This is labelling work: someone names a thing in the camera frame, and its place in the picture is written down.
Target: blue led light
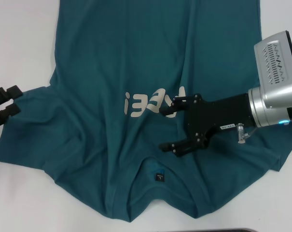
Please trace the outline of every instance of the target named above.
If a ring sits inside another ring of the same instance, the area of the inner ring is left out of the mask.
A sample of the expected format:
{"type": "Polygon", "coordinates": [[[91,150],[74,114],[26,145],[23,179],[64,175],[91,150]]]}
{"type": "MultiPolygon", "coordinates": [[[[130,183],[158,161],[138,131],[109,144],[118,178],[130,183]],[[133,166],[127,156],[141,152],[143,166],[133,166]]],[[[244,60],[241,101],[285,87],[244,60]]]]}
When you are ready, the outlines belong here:
{"type": "Polygon", "coordinates": [[[283,121],[280,121],[279,124],[289,123],[289,122],[290,122],[289,120],[283,120],[283,121]]]}

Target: white background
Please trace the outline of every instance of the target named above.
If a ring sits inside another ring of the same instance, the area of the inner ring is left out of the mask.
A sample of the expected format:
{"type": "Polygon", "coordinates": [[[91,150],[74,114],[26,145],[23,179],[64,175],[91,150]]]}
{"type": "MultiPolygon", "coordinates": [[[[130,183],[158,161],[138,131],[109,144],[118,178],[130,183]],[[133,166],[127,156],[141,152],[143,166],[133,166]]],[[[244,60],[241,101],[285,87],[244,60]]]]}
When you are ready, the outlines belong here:
{"type": "MultiPolygon", "coordinates": [[[[56,0],[0,0],[0,87],[18,85],[26,91],[48,85],[55,67],[57,13],[56,0]]],[[[261,0],[261,18],[263,38],[283,30],[289,30],[292,38],[292,0],[261,0]]],[[[279,173],[269,171],[210,215],[192,219],[154,201],[132,223],[101,216],[43,171],[0,163],[0,232],[220,228],[292,232],[292,153],[279,173]]]]}

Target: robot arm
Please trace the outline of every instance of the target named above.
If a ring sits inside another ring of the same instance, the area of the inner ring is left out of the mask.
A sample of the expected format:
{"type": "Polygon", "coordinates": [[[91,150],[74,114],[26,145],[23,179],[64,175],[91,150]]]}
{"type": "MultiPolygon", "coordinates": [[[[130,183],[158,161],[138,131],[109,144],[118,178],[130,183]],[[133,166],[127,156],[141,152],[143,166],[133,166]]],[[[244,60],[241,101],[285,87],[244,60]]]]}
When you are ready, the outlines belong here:
{"type": "Polygon", "coordinates": [[[260,87],[248,93],[207,102],[200,94],[174,98],[160,113],[186,111],[188,138],[161,144],[162,151],[180,157],[207,148],[211,137],[221,131],[237,129],[239,143],[250,134],[246,127],[288,124],[292,121],[292,42],[288,31],[268,37],[254,46],[260,87]]]}

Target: black object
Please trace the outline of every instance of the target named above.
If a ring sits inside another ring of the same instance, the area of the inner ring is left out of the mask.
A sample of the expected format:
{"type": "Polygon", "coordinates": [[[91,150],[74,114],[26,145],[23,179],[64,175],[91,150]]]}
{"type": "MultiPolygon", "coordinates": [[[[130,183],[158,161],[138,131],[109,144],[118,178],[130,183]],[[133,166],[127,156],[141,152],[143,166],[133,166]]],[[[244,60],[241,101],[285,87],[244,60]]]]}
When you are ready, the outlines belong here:
{"type": "MultiPolygon", "coordinates": [[[[13,86],[8,88],[6,92],[3,88],[0,88],[0,105],[9,101],[10,99],[16,99],[22,96],[22,91],[17,87],[13,86]]],[[[8,105],[4,110],[0,111],[0,126],[3,125],[9,116],[14,116],[20,112],[19,107],[13,103],[8,105]]]]}
{"type": "Polygon", "coordinates": [[[162,173],[157,173],[157,174],[155,175],[155,180],[156,180],[156,181],[160,181],[160,182],[165,182],[164,174],[162,174],[162,173]]]}
{"type": "Polygon", "coordinates": [[[292,121],[292,107],[287,108],[287,113],[289,114],[290,121],[292,121]]]}
{"type": "Polygon", "coordinates": [[[160,113],[166,116],[179,110],[186,111],[188,138],[159,145],[162,151],[172,151],[178,157],[207,148],[215,133],[235,129],[238,123],[256,126],[247,93],[213,102],[204,101],[200,94],[177,97],[170,107],[160,108],[160,113]]]}
{"type": "Polygon", "coordinates": [[[225,229],[216,231],[189,231],[189,232],[257,232],[250,229],[225,229]]]}

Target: t-shirt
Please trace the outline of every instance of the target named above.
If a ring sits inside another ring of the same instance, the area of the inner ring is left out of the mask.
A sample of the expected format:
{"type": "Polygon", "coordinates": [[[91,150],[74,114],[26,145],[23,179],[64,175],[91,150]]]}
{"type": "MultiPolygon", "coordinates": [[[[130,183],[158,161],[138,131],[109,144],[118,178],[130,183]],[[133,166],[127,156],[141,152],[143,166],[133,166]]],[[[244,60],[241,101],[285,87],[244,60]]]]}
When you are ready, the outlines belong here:
{"type": "Polygon", "coordinates": [[[244,145],[222,132],[177,158],[158,145],[186,138],[184,113],[159,108],[258,86],[260,40],[258,0],[61,0],[50,86],[15,100],[21,113],[4,126],[0,161],[44,170],[110,218],[132,221],[154,199],[211,213],[281,168],[292,123],[244,145]]]}

